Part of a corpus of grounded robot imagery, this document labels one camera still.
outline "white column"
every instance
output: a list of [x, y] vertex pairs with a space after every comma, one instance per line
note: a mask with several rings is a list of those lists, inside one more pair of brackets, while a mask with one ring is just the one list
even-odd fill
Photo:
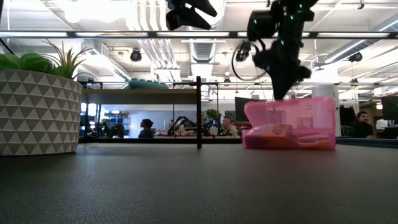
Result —
[[329, 96], [333, 98], [335, 102], [336, 136], [341, 136], [338, 86], [336, 85], [315, 86], [312, 88], [312, 97], [315, 96]]

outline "man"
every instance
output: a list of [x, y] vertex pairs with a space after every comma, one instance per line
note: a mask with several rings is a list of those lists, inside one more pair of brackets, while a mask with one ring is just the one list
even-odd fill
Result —
[[373, 126], [370, 125], [368, 113], [361, 111], [356, 115], [357, 120], [349, 124], [353, 128], [353, 138], [375, 138]]
[[238, 130], [232, 125], [232, 119], [229, 116], [223, 118], [222, 127], [225, 136], [232, 136], [233, 138], [238, 137]]

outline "pink plastic container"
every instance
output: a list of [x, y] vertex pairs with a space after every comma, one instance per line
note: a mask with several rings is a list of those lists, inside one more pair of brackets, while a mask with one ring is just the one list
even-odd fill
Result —
[[335, 149], [333, 98], [252, 102], [244, 112], [253, 127], [242, 133], [246, 148]]

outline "shelf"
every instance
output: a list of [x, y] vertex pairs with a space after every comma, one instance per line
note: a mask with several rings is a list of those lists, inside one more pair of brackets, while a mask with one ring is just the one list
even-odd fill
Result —
[[92, 90], [84, 89], [82, 103], [101, 105], [193, 105], [196, 90]]

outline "dark hair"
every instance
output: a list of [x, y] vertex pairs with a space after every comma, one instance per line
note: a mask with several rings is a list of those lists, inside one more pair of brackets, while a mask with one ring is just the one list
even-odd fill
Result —
[[151, 128], [152, 125], [154, 124], [150, 119], [143, 119], [142, 123], [144, 124], [145, 127]]
[[233, 122], [232, 118], [229, 116], [224, 116], [224, 118], [228, 118], [231, 121], [231, 123]]
[[356, 115], [356, 118], [359, 119], [359, 118], [362, 116], [362, 114], [368, 114], [368, 112], [360, 111], [360, 112]]

